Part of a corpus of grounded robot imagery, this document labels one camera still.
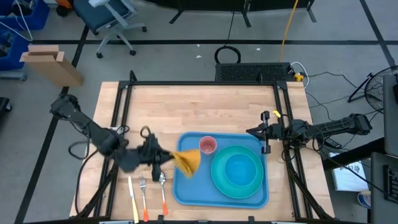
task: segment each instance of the orange handle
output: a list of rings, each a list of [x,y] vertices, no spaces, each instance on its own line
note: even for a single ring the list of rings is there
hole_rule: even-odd
[[[144,221],[145,222],[148,222],[148,210],[147,210],[147,208],[144,208]]]
[[[166,202],[163,202],[163,215],[167,215],[169,212],[167,211]]]

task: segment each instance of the white paper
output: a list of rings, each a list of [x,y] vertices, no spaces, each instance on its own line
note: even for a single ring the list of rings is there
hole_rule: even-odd
[[[338,153],[329,153],[330,157],[336,155],[338,155]],[[353,162],[351,164],[348,164],[346,167],[350,168],[362,178],[366,179],[361,162]],[[368,184],[365,181],[361,180],[359,177],[357,177],[344,167],[333,169],[331,174],[335,183],[335,190],[351,192],[361,192],[363,190],[369,190]]]

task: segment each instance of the wooden table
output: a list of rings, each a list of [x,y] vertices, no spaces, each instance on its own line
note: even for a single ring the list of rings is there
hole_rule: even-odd
[[[117,82],[104,82],[94,115],[94,121],[108,127],[111,123]],[[290,102],[294,118],[311,122],[310,111],[302,83],[288,83]],[[282,106],[285,106],[280,91]],[[271,86],[135,86],[132,90],[127,125],[131,130],[125,135],[131,147],[142,144],[139,131],[145,125],[159,138],[160,145],[174,151],[179,136],[187,131],[208,131],[219,133],[245,133],[248,128],[257,126],[260,114],[276,110],[273,88]],[[118,121],[121,120],[121,108]],[[271,114],[270,124],[277,118]],[[271,154],[267,155],[269,180],[269,201],[261,209],[237,209],[187,206],[179,204],[172,194],[174,164],[162,166],[166,173],[165,195],[169,214],[165,220],[224,220],[244,221],[254,216],[257,221],[294,220],[292,199],[289,190],[285,162],[281,158],[282,143],[270,141]],[[302,161],[309,191],[325,211],[334,216],[322,160],[315,151],[302,149]],[[103,156],[97,154],[87,163],[80,181],[79,208],[82,209],[98,188]],[[142,194],[138,177],[147,179],[146,200],[149,219],[156,220],[162,214],[162,193],[159,183],[151,180],[151,167],[140,166],[130,174],[134,194],[143,219]],[[129,197],[128,174],[120,170],[113,203],[112,219],[132,220],[132,206]],[[305,217],[301,191],[297,188],[301,216]],[[105,213],[107,194],[101,208]],[[71,215],[75,214],[72,206]]]

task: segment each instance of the metal spoon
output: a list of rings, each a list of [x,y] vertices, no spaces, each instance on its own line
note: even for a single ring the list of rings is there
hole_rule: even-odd
[[[164,183],[166,183],[166,175],[163,172],[160,172],[159,178],[160,186],[162,187],[162,198],[163,198],[163,215],[167,215],[167,205],[166,205],[166,198],[164,197]]]

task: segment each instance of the blue tray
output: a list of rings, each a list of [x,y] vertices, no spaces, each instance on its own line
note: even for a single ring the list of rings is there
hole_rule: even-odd
[[[211,155],[201,152],[199,169],[191,179],[186,178],[178,169],[174,172],[173,195],[184,205],[201,205],[214,207],[234,208],[262,208],[269,198],[267,179],[267,159],[261,154],[263,143],[249,134],[223,134],[223,133],[199,133],[187,132],[180,136],[177,151],[198,149],[199,140],[203,136],[211,136],[217,141],[217,148]],[[240,145],[252,149],[260,158],[264,167],[264,180],[260,189],[252,196],[244,199],[230,198],[221,193],[211,179],[211,162],[217,152],[230,145]]]

